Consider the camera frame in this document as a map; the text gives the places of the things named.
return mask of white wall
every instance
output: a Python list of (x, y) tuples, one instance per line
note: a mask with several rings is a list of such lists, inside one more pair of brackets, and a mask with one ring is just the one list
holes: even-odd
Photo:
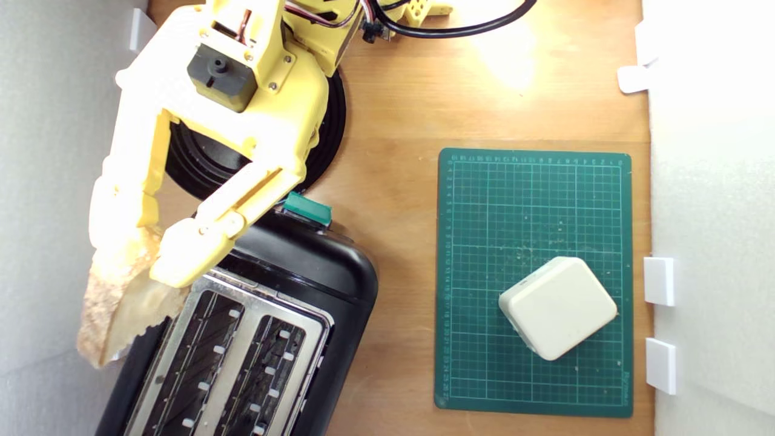
[(653, 253), (675, 258), (677, 395), (658, 435), (775, 435), (775, 5), (644, 0), (664, 38), (650, 68)]
[(0, 434), (94, 431), (117, 369), (75, 351), (91, 187), (110, 148), (134, 7), (0, 0)]

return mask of bread slice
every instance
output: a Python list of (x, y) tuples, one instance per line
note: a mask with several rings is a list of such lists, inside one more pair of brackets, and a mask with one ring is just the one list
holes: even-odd
[(150, 326), (177, 316), (188, 289), (152, 280), (161, 235), (149, 227), (110, 235), (91, 260), (77, 348), (96, 368)]

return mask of wooden surface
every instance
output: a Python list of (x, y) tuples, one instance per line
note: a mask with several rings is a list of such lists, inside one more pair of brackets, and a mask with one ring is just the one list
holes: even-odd
[[(181, 0), (155, 0), (159, 23)], [(449, 25), (516, 2), (459, 2)], [(486, 5), (477, 11), (475, 5)], [(520, 22), (462, 40), (356, 40), (341, 67), (348, 124), (340, 156), (310, 192), (363, 245), (380, 293), (332, 436), (653, 435), (645, 381), (651, 313), (642, 262), (651, 247), (644, 95), (624, 96), (616, 69), (635, 61), (639, 0), (539, 0)], [(486, 414), (433, 406), (436, 171), (443, 147), (617, 151), (632, 155), (635, 413), (631, 419)], [(189, 213), (187, 201), (176, 200)]]

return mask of cutting mat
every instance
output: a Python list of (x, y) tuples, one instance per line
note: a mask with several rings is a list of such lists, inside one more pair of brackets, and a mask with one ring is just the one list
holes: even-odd
[[(632, 416), (632, 186), (626, 154), (447, 148), (439, 156), (436, 405)], [(556, 256), (583, 258), (618, 315), (554, 362), (498, 296)]]

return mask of yellow robotic arm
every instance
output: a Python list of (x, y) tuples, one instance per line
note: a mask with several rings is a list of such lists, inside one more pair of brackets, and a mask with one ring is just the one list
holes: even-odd
[[(112, 149), (92, 195), (89, 237), (96, 252), (78, 336), (79, 350), (93, 365), (104, 365), (148, 326), (177, 315), (186, 288), (305, 179), (305, 159), (325, 115), (326, 76), (336, 70), (362, 14), (373, 13), (364, 5), (208, 0), (179, 8), (116, 75), (122, 95)], [(392, 13), (405, 14), (408, 7)], [(321, 25), (299, 13), (309, 9), (350, 15), (338, 25)], [(205, 199), (195, 218), (161, 236), (155, 194), (171, 123), (184, 123), (252, 162)]]

